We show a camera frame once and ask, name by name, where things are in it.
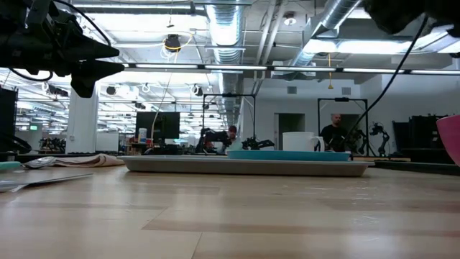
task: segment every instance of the wooden table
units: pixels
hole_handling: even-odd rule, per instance
[[[460,258],[460,178],[51,168],[93,176],[0,194],[0,258]]]

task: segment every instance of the man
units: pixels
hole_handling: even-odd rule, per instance
[[[344,152],[345,144],[343,140],[347,134],[346,129],[340,127],[341,115],[331,115],[332,124],[321,130],[320,136],[323,137],[326,144],[326,150],[334,150],[336,152]]]
[[[231,141],[231,145],[226,148],[226,150],[242,150],[243,144],[239,141],[238,137],[236,137],[236,126],[231,125],[229,127],[229,139]]]

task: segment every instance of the white mug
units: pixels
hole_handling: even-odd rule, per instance
[[[282,149],[286,151],[315,151],[317,140],[320,150],[324,152],[323,137],[315,137],[313,132],[285,132],[282,134]]]

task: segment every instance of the computer monitor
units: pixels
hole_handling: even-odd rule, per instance
[[[157,112],[137,112],[136,137],[139,136],[139,128],[147,129],[147,138],[152,135],[152,123]],[[180,112],[160,112],[155,121],[153,138],[178,139],[180,132]]]

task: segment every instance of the doorway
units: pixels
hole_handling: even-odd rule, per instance
[[[304,131],[304,114],[275,114],[275,149],[282,150],[283,133]]]

